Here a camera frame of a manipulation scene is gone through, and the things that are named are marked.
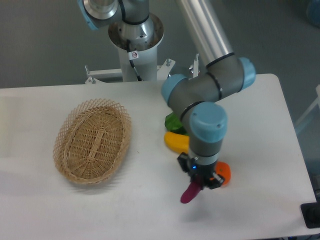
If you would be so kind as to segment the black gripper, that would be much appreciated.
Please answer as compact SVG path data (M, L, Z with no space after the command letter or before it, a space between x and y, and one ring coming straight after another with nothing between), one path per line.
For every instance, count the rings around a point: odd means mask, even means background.
M210 177L210 165L200 165L196 163L196 160L192 158L188 164L188 154L182 152L177 161L184 173L189 172L190 182L196 182L200 184L201 190L209 188L211 190L220 188L224 183L224 177L216 172L212 173Z

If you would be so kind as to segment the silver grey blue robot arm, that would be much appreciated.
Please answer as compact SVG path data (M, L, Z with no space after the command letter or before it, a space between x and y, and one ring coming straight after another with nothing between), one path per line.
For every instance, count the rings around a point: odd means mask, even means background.
M190 176L190 185L215 189L224 182L216 163L228 121L217 101L251 86L256 71L249 59L235 56L209 1L179 0L177 5L206 72L192 78L167 76L161 94L189 135L188 153L178 162ZM108 27L125 82L156 80L156 49L164 30L147 0L80 0L78 6L91 29Z

